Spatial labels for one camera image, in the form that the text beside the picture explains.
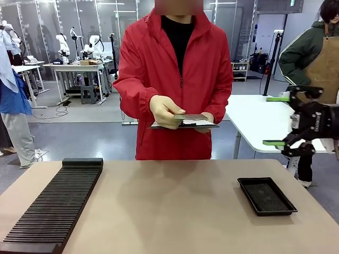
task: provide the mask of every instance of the black ribbed rack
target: black ribbed rack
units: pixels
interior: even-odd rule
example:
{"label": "black ribbed rack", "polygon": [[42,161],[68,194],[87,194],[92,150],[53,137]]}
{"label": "black ribbed rack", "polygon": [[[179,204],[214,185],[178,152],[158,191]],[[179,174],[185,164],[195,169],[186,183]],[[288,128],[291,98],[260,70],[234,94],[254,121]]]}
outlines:
{"label": "black ribbed rack", "polygon": [[103,159],[64,159],[63,167],[17,221],[0,254],[60,254],[102,172]]}

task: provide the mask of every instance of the black rectangular tray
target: black rectangular tray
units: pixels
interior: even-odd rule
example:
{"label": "black rectangular tray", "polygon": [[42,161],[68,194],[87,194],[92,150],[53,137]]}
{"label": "black rectangular tray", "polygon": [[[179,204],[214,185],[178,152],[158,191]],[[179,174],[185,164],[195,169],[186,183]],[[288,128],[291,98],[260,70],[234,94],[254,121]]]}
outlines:
{"label": "black rectangular tray", "polygon": [[238,182],[258,216],[291,215],[298,211],[271,177],[238,178]]}

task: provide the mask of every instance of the red jacket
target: red jacket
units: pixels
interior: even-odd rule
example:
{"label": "red jacket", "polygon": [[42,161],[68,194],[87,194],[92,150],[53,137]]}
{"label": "red jacket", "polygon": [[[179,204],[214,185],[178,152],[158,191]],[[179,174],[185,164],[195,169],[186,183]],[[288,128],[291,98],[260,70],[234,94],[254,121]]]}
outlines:
{"label": "red jacket", "polygon": [[224,117],[232,82],[226,34],[205,14],[195,16],[182,78],[173,46],[161,28],[161,16],[152,11],[127,27],[114,87],[122,98],[121,109],[139,120],[136,159],[210,159],[211,133],[148,129],[154,122],[149,101],[154,95],[168,96],[187,114],[209,112],[218,124]]}

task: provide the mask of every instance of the jacket collar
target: jacket collar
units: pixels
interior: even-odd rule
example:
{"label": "jacket collar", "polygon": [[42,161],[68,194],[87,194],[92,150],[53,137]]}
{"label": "jacket collar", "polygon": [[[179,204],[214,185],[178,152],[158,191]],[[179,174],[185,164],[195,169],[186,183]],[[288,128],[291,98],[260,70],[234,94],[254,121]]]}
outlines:
{"label": "jacket collar", "polygon": [[[191,36],[191,40],[202,36],[211,28],[211,22],[208,20],[204,13],[195,15],[195,25]],[[161,16],[155,14],[155,10],[145,17],[145,22],[148,23],[150,29],[155,37],[159,37],[161,34]]]}

